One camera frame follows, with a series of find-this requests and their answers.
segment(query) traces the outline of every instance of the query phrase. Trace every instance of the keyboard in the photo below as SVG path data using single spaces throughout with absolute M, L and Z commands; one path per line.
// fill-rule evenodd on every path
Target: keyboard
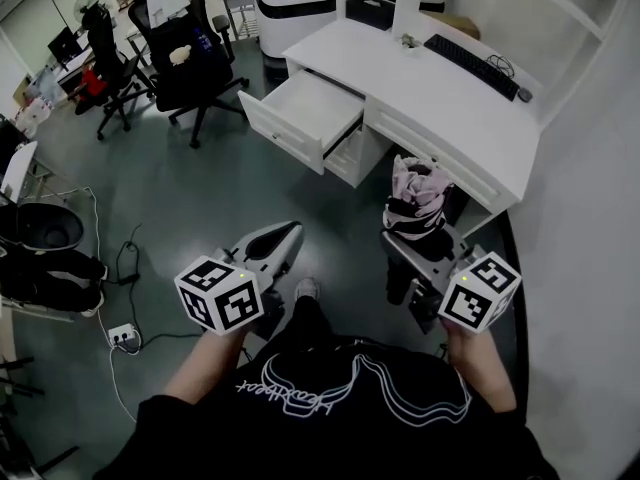
M 509 101 L 513 101 L 520 90 L 520 86 L 502 71 L 439 34 L 434 35 L 424 45 L 432 52 L 442 55 L 445 59 L 478 77 Z

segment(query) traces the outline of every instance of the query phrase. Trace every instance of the black pants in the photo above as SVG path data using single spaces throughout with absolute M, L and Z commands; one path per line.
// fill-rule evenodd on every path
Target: black pants
M 9 254 L 2 260 L 2 293 L 6 297 L 38 304 L 60 311 L 81 312 L 95 308 L 100 302 L 99 284 L 82 288 L 49 272 L 67 272 L 80 279 L 98 281 L 104 266 L 96 258 L 78 251 L 57 251 L 41 255 L 20 254 L 19 261 Z
M 300 297 L 287 326 L 269 341 L 257 358 L 276 353 L 308 350 L 333 336 L 331 325 L 313 297 Z

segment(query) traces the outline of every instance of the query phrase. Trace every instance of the fan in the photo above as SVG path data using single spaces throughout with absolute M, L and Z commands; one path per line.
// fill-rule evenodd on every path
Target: fan
M 82 25 L 82 18 L 91 7 L 98 4 L 98 0 L 77 0 L 73 6 L 73 15 L 78 20 L 78 23 Z

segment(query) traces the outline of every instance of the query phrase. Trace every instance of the chair armrest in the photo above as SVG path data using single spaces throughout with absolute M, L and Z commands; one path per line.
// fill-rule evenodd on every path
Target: chair armrest
M 231 64 L 236 59 L 236 56 L 233 54 L 233 48 L 229 40 L 229 27 L 231 26 L 229 18 L 220 14 L 219 16 L 215 16 L 211 21 L 213 22 L 215 31 L 222 36 L 224 47 L 227 50 L 227 57 L 229 57 L 229 64 Z
M 76 89 L 73 92 L 70 92 L 69 94 L 67 94 L 67 101 L 71 101 L 73 98 L 75 98 L 79 94 L 82 94 L 87 89 L 87 87 L 89 87 L 89 84 L 82 84 L 76 87 Z

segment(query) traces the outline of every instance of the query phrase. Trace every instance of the open drawer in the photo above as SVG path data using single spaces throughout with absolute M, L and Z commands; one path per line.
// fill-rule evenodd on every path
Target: open drawer
M 306 71 L 298 71 L 262 101 L 238 92 L 251 128 L 324 174 L 324 158 L 350 136 L 364 100 Z

